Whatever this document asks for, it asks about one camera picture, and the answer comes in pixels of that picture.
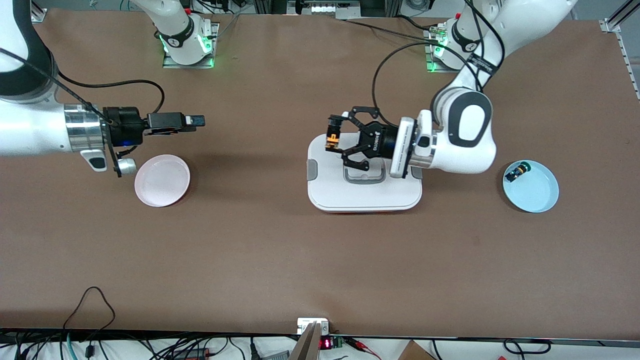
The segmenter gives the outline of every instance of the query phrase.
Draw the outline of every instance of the teal cable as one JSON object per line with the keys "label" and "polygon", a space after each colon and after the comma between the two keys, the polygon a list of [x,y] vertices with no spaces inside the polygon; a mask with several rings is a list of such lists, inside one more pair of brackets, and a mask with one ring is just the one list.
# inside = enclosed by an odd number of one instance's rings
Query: teal cable
{"label": "teal cable", "polygon": [[76,356],[76,353],[74,352],[74,348],[71,346],[71,333],[67,334],[67,347],[69,348],[69,352],[71,353],[71,357],[73,357],[74,360],[78,360],[78,357]]}

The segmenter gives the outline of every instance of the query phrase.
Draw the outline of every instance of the electronic device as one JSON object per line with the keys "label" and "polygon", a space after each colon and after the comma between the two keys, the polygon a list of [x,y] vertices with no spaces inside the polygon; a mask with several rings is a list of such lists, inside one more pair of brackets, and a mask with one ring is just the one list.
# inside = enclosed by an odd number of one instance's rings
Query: electronic device
{"label": "electronic device", "polygon": [[[99,108],[77,96],[57,80],[54,56],[31,25],[30,3],[0,0],[0,156],[76,152],[96,172],[106,171],[110,158],[120,177],[136,171],[135,161],[124,156],[142,144],[144,135],[186,133],[205,125],[202,115],[142,117],[137,108]],[[177,0],[135,3],[153,18],[163,41],[175,39],[174,60],[191,63],[205,56],[206,47],[198,40],[200,23]],[[59,87],[80,104],[58,103],[54,95]],[[116,152],[114,147],[130,148]]]}
{"label": "electronic device", "polygon": [[[431,101],[431,110],[420,111],[416,119],[403,117],[399,124],[393,124],[384,118],[377,107],[367,108],[354,106],[342,115],[331,115],[324,149],[337,157],[317,163],[317,168],[311,175],[327,174],[332,176],[316,177],[310,181],[307,176],[309,198],[312,203],[320,206],[318,198],[326,198],[325,202],[339,202],[343,208],[358,211],[362,202],[362,194],[367,198],[379,199],[382,204],[385,199],[398,198],[405,194],[401,187],[384,187],[385,182],[396,179],[413,181],[413,168],[439,168],[446,172],[459,174],[479,174],[487,170],[493,163],[496,145],[492,136],[493,106],[489,98],[482,93],[484,86],[500,69],[504,58],[519,49],[550,33],[573,8],[577,0],[506,0],[498,8],[493,8],[493,0],[476,1],[485,12],[494,11],[492,21],[482,15],[481,10],[473,6],[470,0],[465,0],[466,7],[457,22],[469,24],[468,16],[474,23],[483,22],[489,30],[480,35],[478,44],[471,49],[470,54],[461,56],[456,48],[448,48],[451,54],[461,61],[458,75],[447,86],[441,89]],[[457,28],[456,21],[451,26]],[[458,45],[464,46],[464,40],[457,35]],[[374,75],[373,101],[375,100],[375,81],[380,67],[393,54],[413,45],[439,44],[436,40],[416,42],[395,50],[383,60]],[[380,121],[364,124],[357,119],[359,113],[368,113],[374,120]],[[346,134],[341,133],[344,122],[353,123],[359,130],[355,143],[342,141]],[[309,163],[319,157],[316,152],[309,150]],[[376,176],[372,162],[382,158],[390,161],[389,177],[375,185],[360,183],[355,185],[361,192],[357,196],[345,196],[358,190],[352,190],[354,184],[342,178],[341,167],[352,168],[363,172],[370,172]],[[363,211],[372,211],[376,204]]]}

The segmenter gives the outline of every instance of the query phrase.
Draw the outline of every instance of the brown table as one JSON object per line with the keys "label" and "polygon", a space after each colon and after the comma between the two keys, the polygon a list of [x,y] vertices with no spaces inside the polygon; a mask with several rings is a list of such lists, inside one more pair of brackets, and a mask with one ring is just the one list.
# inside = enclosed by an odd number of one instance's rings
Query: brown table
{"label": "brown table", "polygon": [[[421,202],[388,215],[314,208],[305,159],[329,114],[371,104],[375,68],[406,40],[245,15],[214,69],[163,70],[143,13],[53,10],[37,30],[66,75],[157,81],[164,111],[207,126],[134,153],[138,165],[165,153],[189,163],[190,191],[169,208],[143,205],[133,177],[94,173],[78,155],[1,159],[0,325],[59,327],[97,285],[120,329],[292,332],[299,316],[325,316],[344,334],[640,340],[640,107],[596,22],[564,22],[506,60],[486,88],[489,171],[425,171]],[[405,51],[380,75],[380,106],[417,116],[451,78]],[[141,111],[157,101],[143,85],[78,92]],[[502,169],[522,158],[555,172],[551,211],[522,213],[500,195]],[[106,319],[93,294],[71,326]]]}

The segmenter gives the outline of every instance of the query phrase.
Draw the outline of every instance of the silver cylinder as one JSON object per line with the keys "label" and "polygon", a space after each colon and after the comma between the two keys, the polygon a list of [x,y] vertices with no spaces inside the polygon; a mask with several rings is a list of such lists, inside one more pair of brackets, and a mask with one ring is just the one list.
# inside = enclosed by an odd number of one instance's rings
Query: silver cylinder
{"label": "silver cylinder", "polygon": [[100,117],[80,104],[65,104],[65,121],[74,152],[104,149]]}

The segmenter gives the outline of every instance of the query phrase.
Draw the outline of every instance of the round plate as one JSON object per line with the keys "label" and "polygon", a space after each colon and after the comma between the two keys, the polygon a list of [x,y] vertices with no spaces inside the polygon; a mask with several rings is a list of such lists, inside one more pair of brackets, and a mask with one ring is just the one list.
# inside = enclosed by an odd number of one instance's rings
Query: round plate
{"label": "round plate", "polygon": [[[504,177],[521,162],[530,164],[531,170],[520,175],[512,183]],[[554,173],[545,165],[533,160],[520,160],[509,165],[502,176],[504,194],[515,206],[530,213],[542,213],[553,208],[560,189]]]}
{"label": "round plate", "polygon": [[134,187],[140,201],[153,207],[173,204],[187,192],[191,173],[187,164],[174,155],[158,155],[136,174]]}

